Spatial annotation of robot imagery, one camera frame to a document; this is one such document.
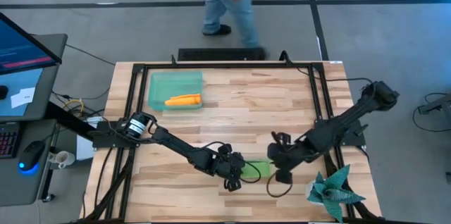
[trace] gray floor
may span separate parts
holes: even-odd
[[[0,0],[0,4],[55,4],[200,0]],[[292,59],[319,60],[309,6],[255,6],[262,44],[272,59],[286,49]],[[237,47],[237,33],[220,39],[199,34],[202,7],[2,10],[36,34],[65,32],[69,44],[109,61],[166,61],[183,47]],[[349,77],[384,80],[400,94],[389,113],[363,121],[371,170],[383,215],[391,220],[449,223],[450,133],[414,127],[412,111],[429,92],[449,92],[451,5],[319,6],[331,60],[345,62]],[[233,25],[230,16],[225,23]],[[111,81],[112,66],[67,48],[56,92],[93,97]],[[71,88],[68,83],[76,79]],[[353,82],[354,100],[362,82]],[[87,101],[103,108],[106,98]],[[447,127],[439,112],[418,116],[424,127]],[[39,204],[42,223],[77,218],[89,166],[54,173],[58,199]],[[2,223],[37,223],[36,205],[0,208]]]

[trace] blue-lit mouse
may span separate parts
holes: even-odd
[[[38,163],[44,148],[45,144],[42,141],[31,142],[20,154],[19,169],[28,171],[34,168]]]

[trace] green transparent container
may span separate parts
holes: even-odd
[[[201,108],[201,104],[167,106],[164,101],[184,94],[202,95],[202,72],[152,73],[149,88],[149,106],[154,111]]]

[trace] black shoe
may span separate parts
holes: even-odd
[[[220,36],[220,35],[229,35],[232,32],[232,28],[227,25],[222,25],[219,27],[219,30],[212,34],[202,33],[204,36]]]

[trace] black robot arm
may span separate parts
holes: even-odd
[[[147,123],[151,121],[148,132],[151,133],[153,125],[156,126],[155,131],[150,139],[139,139]],[[224,178],[224,187],[228,191],[233,192],[241,188],[241,169],[245,166],[245,161],[240,153],[233,152],[230,144],[224,144],[218,148],[218,151],[209,149],[208,147],[193,147],[183,140],[172,135],[166,128],[157,124],[153,115],[144,112],[136,112],[132,115],[119,133],[129,139],[139,141],[143,144],[160,144],[170,150],[184,156],[188,163],[197,170],[207,175],[217,175]]]
[[[372,111],[388,111],[397,102],[399,94],[384,82],[373,82],[362,90],[362,97],[343,114],[329,119],[323,125],[310,129],[291,144],[284,132],[272,133],[276,143],[268,145],[268,157],[277,168],[276,180],[292,184],[291,170],[303,161],[311,163],[338,145],[351,124]]]

